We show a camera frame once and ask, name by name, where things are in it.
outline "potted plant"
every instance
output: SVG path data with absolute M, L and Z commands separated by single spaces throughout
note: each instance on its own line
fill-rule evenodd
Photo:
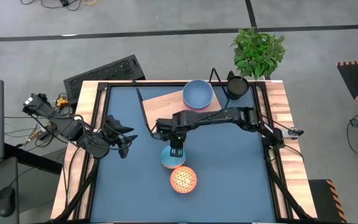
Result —
M 227 83 L 229 96 L 236 100 L 244 95 L 248 88 L 246 76 L 255 80 L 261 76 L 269 77 L 284 58 L 282 46 L 284 36 L 255 33 L 255 28 L 248 31 L 239 30 L 231 46 L 235 45 L 234 63 L 240 76 L 231 75 Z

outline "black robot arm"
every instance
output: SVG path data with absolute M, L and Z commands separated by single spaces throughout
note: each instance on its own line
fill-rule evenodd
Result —
M 202 125 L 233 123 L 241 129 L 259 132 L 265 136 L 269 146 L 284 147 L 283 134 L 278 128 L 270 128 L 257 116 L 253 108 L 226 108 L 219 111 L 198 113 L 190 110 L 177 112 L 172 119 L 159 118 L 156 122 L 157 135 L 163 141 L 170 141 L 171 156 L 183 156 L 186 134 Z
M 110 150 L 118 150 L 121 158 L 128 154 L 129 144 L 137 136 L 124 136 L 124 133 L 133 131 L 133 128 L 124 127 L 113 116 L 106 117 L 102 128 L 94 132 L 93 128 L 83 121 L 82 116 L 64 116 L 50 106 L 47 97 L 44 94 L 31 94 L 23 104 L 23 112 L 30 116 L 42 116 L 47 118 L 57 127 L 57 131 L 76 146 L 81 147 L 93 155 L 95 159 L 101 159 L 108 154 Z

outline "ball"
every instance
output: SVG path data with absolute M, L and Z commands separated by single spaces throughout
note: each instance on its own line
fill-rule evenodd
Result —
M 196 173 L 186 166 L 176 168 L 171 174 L 172 188 L 181 194 L 190 193 L 197 184 Z

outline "blue table surface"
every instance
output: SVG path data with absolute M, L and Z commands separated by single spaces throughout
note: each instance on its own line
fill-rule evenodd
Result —
M 140 86 L 143 99 L 181 90 L 180 86 Z M 226 97 L 214 86 L 222 106 Z M 232 106 L 254 106 L 252 90 Z M 91 222 L 274 222 L 268 175 L 259 133 L 235 124 L 202 126 L 187 134 L 185 166 L 198 183 L 189 194 L 170 185 L 172 170 L 160 161 L 168 144 L 152 139 L 134 87 L 113 87 L 108 105 L 122 125 L 135 130 L 126 159 L 111 151 L 100 160 Z

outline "concrete floor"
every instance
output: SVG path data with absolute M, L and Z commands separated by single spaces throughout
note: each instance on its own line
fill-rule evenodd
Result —
M 358 1 L 251 0 L 259 27 L 339 26 L 358 24 Z M 44 0 L 48 6 L 57 0 Z M 23 6 L 0 0 L 0 37 L 137 32 L 148 30 L 249 27 L 243 0 L 99 0 L 76 12 Z M 297 128 L 304 129 L 301 151 L 309 179 L 332 179 L 347 221 L 358 223 L 358 156 L 347 145 L 346 125 L 358 113 L 336 62 L 358 60 L 358 30 L 282 32 L 288 50 L 272 79 L 283 80 Z M 62 80 L 136 54 L 149 80 L 207 78 L 212 67 L 234 70 L 235 34 L 169 35 L 105 39 L 0 42 L 0 79 L 5 81 L 5 115 L 22 116 L 22 102 L 32 92 L 54 98 Z M 30 119 L 7 120 L 32 127 Z M 6 126 L 7 131 L 15 130 Z M 350 139 L 358 150 L 358 129 Z M 6 138 L 15 144 L 23 139 Z M 51 192 L 58 177 L 50 178 Z M 21 215 L 22 223 L 41 222 L 51 198 Z

